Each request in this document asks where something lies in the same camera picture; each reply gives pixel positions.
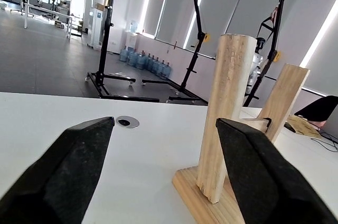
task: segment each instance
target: blue water jug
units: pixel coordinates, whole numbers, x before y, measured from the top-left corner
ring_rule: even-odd
[[[143,70],[144,66],[146,64],[146,60],[147,60],[147,57],[146,57],[145,53],[142,52],[142,54],[137,57],[136,68]]]
[[[128,65],[130,65],[132,67],[136,66],[137,56],[138,56],[138,53],[136,51],[130,52],[129,53]]]
[[[152,71],[152,68],[153,68],[153,63],[154,63],[154,55],[153,55],[153,57],[148,61],[148,66],[147,66],[147,70],[148,71]]]
[[[162,60],[162,63],[158,65],[156,75],[161,76],[163,69],[165,68],[164,60]]]
[[[146,57],[146,63],[144,64],[144,69],[147,69],[148,68],[148,64],[149,64],[149,61],[151,60],[151,55],[149,53],[149,55]]]
[[[158,57],[157,57],[156,60],[153,63],[152,73],[156,73],[157,72],[158,66],[159,66],[159,60],[158,60]]]
[[[122,49],[121,52],[120,52],[120,61],[122,61],[122,62],[127,62],[127,59],[128,59],[129,51],[126,48],[127,47],[125,46],[125,48]]]
[[[169,66],[169,62],[168,62],[167,65],[163,68],[161,75],[159,77],[164,80],[169,79],[171,70],[172,68]]]

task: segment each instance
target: workbench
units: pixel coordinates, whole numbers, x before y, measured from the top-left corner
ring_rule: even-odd
[[[70,39],[71,37],[71,30],[72,30],[72,16],[66,15],[66,14],[61,14],[59,12],[55,12],[46,8],[42,8],[42,7],[38,7],[38,6],[34,6],[28,3],[25,3],[25,25],[24,28],[27,29],[28,28],[28,14],[29,14],[29,10],[30,8],[33,8],[35,10],[39,10],[42,12],[46,12],[52,15],[58,15],[58,16],[62,16],[68,19],[68,23],[67,23],[67,38]]]
[[[172,185],[174,173],[197,166],[207,107],[0,92],[0,197],[68,127],[126,115],[115,125],[84,224],[195,223]],[[260,109],[243,108],[242,118]],[[338,153],[283,128],[276,147],[338,216]]]

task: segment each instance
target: metal grommet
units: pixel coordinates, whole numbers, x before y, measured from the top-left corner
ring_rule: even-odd
[[[116,118],[116,124],[124,128],[136,128],[139,126],[139,121],[134,117],[120,116]]]

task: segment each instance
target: wooden stand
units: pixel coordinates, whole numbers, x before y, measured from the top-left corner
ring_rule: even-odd
[[[198,223],[244,223],[227,178],[216,119],[238,120],[265,132],[274,142],[309,74],[307,69],[285,65],[258,118],[240,120],[255,47],[256,40],[249,36],[221,36],[199,166],[179,170],[173,178],[175,188]],[[264,118],[271,119],[268,128]]]
[[[239,120],[256,43],[247,35],[220,37],[197,178],[197,186],[212,203],[220,200],[226,177],[216,119]]]

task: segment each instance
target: yellow clamp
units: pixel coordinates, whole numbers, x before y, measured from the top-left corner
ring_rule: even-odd
[[[208,43],[210,41],[210,34],[206,33],[203,43]]]
[[[278,60],[280,59],[281,57],[281,51],[278,51],[275,58],[274,58],[274,62],[278,62]]]

